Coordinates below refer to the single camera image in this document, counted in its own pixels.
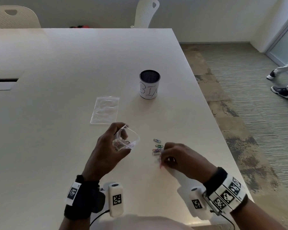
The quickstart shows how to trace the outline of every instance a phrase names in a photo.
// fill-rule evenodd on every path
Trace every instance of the hand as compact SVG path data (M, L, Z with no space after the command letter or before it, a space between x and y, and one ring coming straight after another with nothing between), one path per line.
M206 158L181 143L167 142L161 163L201 183L207 182L217 170Z
M109 129L98 138L96 146L82 172L85 181L99 181L104 175L113 170L121 159L130 153L131 149L121 149L117 152L112 145L115 133L124 125L125 123L112 123ZM122 131L121 137L127 139L126 131Z

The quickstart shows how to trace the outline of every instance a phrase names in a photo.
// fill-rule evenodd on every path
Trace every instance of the perforated chair back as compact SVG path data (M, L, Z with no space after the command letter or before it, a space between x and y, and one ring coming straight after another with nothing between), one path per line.
M41 28L36 14L18 5L0 5L0 28Z
M158 0L140 0L135 13L134 26L131 28L148 28L159 5Z

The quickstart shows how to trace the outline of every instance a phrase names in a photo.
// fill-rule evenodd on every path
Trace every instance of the plastic bag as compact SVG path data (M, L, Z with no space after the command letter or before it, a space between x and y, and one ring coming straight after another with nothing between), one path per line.
M97 97L90 123L114 123L119 109L119 97Z
M122 138L122 136L125 134L123 131L127 133L127 139ZM114 149L116 151L119 151L123 148L133 149L138 142L140 142L139 135L125 125L121 129L119 129L118 132L114 135L114 140L112 144Z

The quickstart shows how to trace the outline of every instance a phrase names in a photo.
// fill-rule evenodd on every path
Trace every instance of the brown patterned carpet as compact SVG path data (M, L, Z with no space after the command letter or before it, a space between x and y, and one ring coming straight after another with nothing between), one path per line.
M218 123L254 202L288 229L288 194L194 44L181 48ZM209 226L196 229L230 229Z

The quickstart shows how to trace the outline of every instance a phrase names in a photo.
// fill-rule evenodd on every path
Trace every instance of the black mesh cup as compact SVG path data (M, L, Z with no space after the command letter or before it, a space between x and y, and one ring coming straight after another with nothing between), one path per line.
M146 83L156 83L160 78L160 74L154 70L145 70L140 73L141 81Z
M145 70L140 73L140 96L145 99L154 99L158 95L160 74L154 70Z

